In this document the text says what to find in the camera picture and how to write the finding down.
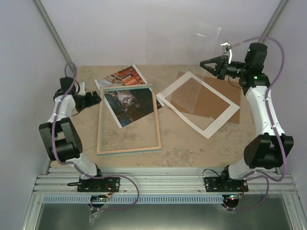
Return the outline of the cat and books photo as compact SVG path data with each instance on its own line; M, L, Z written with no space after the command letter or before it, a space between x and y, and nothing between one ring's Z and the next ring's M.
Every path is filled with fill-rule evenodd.
M154 111L152 89L119 90L123 86L147 84L135 65L95 80L98 89L113 87L116 90L104 92L104 102L119 128L149 115Z

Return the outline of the clear acrylic sheet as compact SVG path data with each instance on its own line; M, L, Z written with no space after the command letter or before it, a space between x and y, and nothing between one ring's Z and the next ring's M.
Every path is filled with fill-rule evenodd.
M170 61L178 65L199 65L211 56L220 28L202 22L182 22L170 37ZM189 78L172 94L173 102L192 113L201 88L198 80Z

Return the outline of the wooden teal picture frame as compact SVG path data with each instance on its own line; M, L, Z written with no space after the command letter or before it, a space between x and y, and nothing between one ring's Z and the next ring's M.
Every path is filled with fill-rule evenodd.
M158 102L150 84L100 90L97 155L160 150Z

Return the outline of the white passe-partout mat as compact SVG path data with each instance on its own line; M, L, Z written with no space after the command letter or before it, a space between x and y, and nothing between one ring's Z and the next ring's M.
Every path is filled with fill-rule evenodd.
M201 130L197 125L187 119L179 110L177 110L167 99L170 94L172 94L175 90L177 90L180 86L186 83L189 79L194 79L197 81L201 86L205 87L213 94L221 98L223 101L229 104L229 106L208 126L205 130ZM216 89L211 87L209 84L202 81L196 75L192 74L191 72L186 72L180 78L178 78L175 82L170 84L166 89L162 92L158 93L156 97L166 104L170 109L172 109L186 124L188 124L191 128L195 131L200 133L205 138L211 138L239 109L240 106L226 98Z

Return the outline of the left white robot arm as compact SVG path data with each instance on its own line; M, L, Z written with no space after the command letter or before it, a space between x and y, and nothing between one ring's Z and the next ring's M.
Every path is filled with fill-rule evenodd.
M73 79L60 79L60 89L54 94L55 107L50 119L39 125L39 133L51 161L69 165L79 173L79 181L69 183L77 186L78 192L100 192L105 180L98 166L83 154L83 145L71 117L87 107L99 104L101 98L96 91L79 94L81 87L74 86Z

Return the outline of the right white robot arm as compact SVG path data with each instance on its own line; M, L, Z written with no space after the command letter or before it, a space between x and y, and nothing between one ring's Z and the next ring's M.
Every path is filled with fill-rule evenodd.
M265 170L282 168L282 181L286 171L286 157L294 145L292 136L287 136L282 129L273 107L268 76L263 73L267 46L251 43L244 62L232 60L230 43L222 43L224 53L220 57L204 60L200 66L224 80L226 76L239 79L239 86L249 102L256 137L245 147L243 158L235 164L226 166L220 176L205 177L206 190L241 192L247 191L247 180L255 179L259 174L271 178Z

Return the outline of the left circuit board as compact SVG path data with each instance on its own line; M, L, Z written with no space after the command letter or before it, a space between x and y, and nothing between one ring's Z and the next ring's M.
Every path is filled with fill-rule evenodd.
M112 195L92 195L90 198L90 202L98 202L98 203L105 203L105 202L109 202L112 198Z

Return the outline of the circuit board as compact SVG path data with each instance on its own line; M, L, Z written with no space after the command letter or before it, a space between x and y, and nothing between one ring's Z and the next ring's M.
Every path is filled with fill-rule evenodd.
M92 195L90 198L90 202L98 202L98 203L105 203L105 202L109 202L112 198L112 195Z
M236 200L236 199L240 199L241 197L242 197L242 194L226 195L226 196L225 196L225 199Z

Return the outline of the clear plastic bag scrap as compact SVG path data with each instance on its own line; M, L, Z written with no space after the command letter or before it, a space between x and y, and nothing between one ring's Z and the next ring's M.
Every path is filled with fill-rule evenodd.
M89 225L92 226L95 223L95 221L100 218L102 213L103 213L102 210L99 211L92 210L92 213L89 215Z

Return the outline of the right circuit board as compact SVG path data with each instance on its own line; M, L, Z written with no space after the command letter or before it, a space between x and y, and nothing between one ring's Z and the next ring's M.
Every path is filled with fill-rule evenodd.
M236 200L236 199L240 199L241 197L242 197L242 194L226 195L226 196L225 196L225 199Z

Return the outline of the left aluminium corner post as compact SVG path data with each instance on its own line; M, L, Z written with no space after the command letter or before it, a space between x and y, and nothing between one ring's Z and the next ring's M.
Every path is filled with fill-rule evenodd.
M75 73L74 67L71 64L72 63L72 59L65 47L65 45L63 44L50 16L48 15L48 12L46 11L45 6L43 5L41 0L32 0L34 6L36 7L38 13L40 14L44 24L46 25L49 33L51 34L56 46L58 47L60 53L62 54L64 60L66 63L70 63L70 70L72 73Z

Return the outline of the aluminium corner post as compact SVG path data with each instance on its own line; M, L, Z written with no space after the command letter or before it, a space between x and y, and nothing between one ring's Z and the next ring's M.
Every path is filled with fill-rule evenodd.
M63 44L50 16L48 15L48 12L46 11L45 6L43 5L41 0L32 0L34 6L36 7L38 13L40 14L44 24L46 25L49 33L51 34L56 46L58 47L60 53L62 54L64 60L66 63L70 63L70 70L72 73L75 73L74 67L71 64L72 63L72 59L65 47L65 45Z
M258 39L260 43L264 43L266 40L271 40L278 46L278 48L281 52L281 66L278 70L279 75L281 74L283 67L284 67L284 59L285 59L284 48L278 40L274 39L273 37L270 37L270 35L271 35L272 31L274 30L275 26L277 25L279 19L281 18L282 14L285 11L289 2L290 2L289 0L279 1L279 4L277 5L273 15L269 19L269 22L267 23L262 35L246 40L246 42L248 42L248 41Z

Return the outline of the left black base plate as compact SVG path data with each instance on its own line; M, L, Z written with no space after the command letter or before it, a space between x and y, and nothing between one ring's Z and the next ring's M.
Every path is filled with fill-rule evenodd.
M105 179L79 179L78 192L118 192L120 186L119 177L108 177Z

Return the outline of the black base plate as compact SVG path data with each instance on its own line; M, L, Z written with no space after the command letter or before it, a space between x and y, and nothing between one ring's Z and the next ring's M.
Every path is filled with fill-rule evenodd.
M79 179L78 192L118 192L120 186L119 177L108 177L105 179Z
M221 177L203 178L206 192L248 192L248 184L245 180L224 180Z

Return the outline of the right aluminium corner post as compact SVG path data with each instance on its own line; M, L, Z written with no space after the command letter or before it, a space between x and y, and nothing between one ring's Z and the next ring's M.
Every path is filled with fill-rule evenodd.
M285 59L284 48L278 40L274 39L273 37L270 37L270 35L271 35L272 31L274 30L275 26L277 25L279 19L281 18L282 14L285 11L289 2L290 2L289 0L279 1L279 4L277 5L273 15L269 19L269 22L267 23L262 35L246 40L246 42L248 42L248 41L258 39L260 43L264 43L266 40L271 40L278 46L278 48L281 52L281 66L278 70L279 75L281 74L283 67L284 67L284 59Z

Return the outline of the aluminium rail beam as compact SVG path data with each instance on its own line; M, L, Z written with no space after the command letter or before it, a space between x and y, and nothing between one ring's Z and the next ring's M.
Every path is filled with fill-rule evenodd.
M220 168L204 171L199 167L166 167L166 168L102 168L105 176L123 177L120 180L119 192L123 195L134 195L139 190L142 195L187 195L206 194L203 177L214 176ZM78 173L72 167L50 168L45 175L39 175L33 188L35 194L76 194L75 186ZM264 178L248 181L248 194L296 194L297 188L292 176L287 175L281 182Z

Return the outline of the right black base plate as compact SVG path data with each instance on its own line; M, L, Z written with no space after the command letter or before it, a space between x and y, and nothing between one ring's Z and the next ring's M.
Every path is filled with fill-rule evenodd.
M224 180L221 177L203 178L206 192L248 192L248 184L245 180Z

